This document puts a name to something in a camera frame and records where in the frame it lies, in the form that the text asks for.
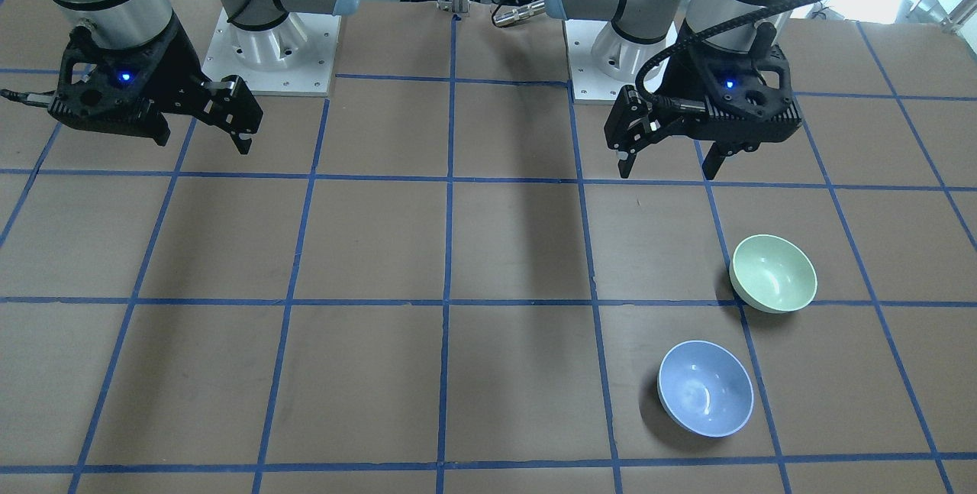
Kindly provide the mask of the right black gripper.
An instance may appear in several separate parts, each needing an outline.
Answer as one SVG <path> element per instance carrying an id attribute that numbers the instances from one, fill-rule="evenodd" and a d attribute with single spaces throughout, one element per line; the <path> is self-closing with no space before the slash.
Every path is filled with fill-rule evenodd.
<path id="1" fill-rule="evenodd" d="M 160 36 L 153 41 L 153 69 L 144 87 L 160 111 L 191 115 L 216 126 L 231 136 L 235 149 L 248 154 L 252 136 L 260 129 L 264 111 L 250 91 L 247 81 L 237 74 L 220 80 L 209 79 L 202 72 L 191 39 L 178 18 L 173 17 Z M 147 137 L 160 147 L 171 135 L 164 116 L 147 121 Z"/>

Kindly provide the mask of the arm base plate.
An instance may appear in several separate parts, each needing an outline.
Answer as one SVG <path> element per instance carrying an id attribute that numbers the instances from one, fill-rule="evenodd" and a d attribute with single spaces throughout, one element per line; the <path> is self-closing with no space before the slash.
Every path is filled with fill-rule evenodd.
<path id="1" fill-rule="evenodd" d="M 564 32 L 573 100 L 579 104 L 614 103 L 622 86 L 635 83 L 648 59 L 677 41 L 675 24 L 653 44 L 622 38 L 610 21 L 568 20 Z"/>
<path id="2" fill-rule="evenodd" d="M 245 31 L 221 11 L 203 73 L 213 80 L 237 74 L 255 96 L 328 97 L 342 20 L 291 13 L 278 27 Z"/>

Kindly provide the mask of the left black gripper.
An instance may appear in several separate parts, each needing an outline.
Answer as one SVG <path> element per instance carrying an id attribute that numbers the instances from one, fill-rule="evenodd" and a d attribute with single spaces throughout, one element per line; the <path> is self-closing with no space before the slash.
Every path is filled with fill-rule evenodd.
<path id="1" fill-rule="evenodd" d="M 635 72 L 635 83 L 621 88 L 606 121 L 607 146 L 617 151 L 617 169 L 622 179 L 630 177 L 639 150 L 672 135 L 691 137 L 689 129 L 701 128 L 708 119 L 708 92 L 694 58 L 715 48 L 694 44 L 674 53 L 663 70 L 662 85 L 653 93 L 646 90 L 646 77 L 666 61 L 656 58 L 664 49 L 659 43 L 639 53 L 638 57 L 646 58 L 646 62 Z M 712 143 L 701 163 L 706 180 L 716 178 L 729 154 L 729 143 Z"/>

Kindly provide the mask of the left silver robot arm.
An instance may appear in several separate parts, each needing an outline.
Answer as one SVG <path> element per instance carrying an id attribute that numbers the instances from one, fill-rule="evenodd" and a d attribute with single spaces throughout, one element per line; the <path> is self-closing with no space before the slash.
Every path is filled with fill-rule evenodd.
<path id="1" fill-rule="evenodd" d="M 778 45 L 795 0 L 544 0 L 551 18 L 603 21 L 600 58 L 622 81 L 604 126 L 622 178 L 669 137 L 711 144 L 701 169 L 791 138 L 803 121 Z"/>

